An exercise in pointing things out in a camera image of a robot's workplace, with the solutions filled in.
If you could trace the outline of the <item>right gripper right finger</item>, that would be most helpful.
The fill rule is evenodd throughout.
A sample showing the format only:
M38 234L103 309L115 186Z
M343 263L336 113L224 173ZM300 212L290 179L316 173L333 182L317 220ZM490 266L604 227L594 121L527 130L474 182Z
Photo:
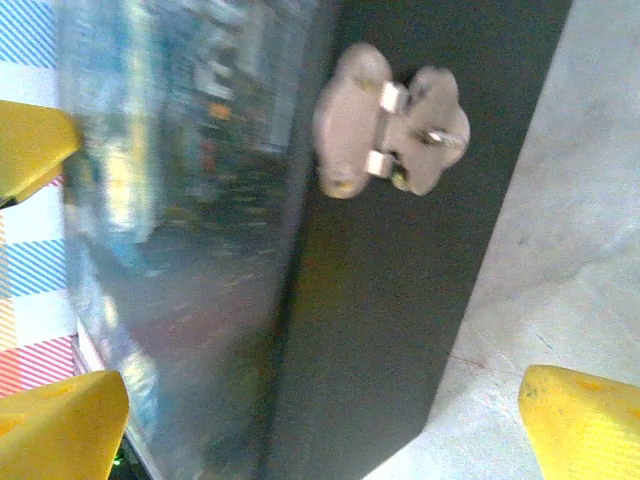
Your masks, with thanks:
M519 412L545 479L637 479L639 388L551 365L527 368Z

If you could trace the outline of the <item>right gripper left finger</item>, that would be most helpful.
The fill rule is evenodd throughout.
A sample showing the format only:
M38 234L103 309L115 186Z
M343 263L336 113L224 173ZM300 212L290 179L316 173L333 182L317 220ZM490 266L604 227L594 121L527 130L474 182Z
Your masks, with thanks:
M96 371L1 399L3 479L106 479L129 417L121 375Z

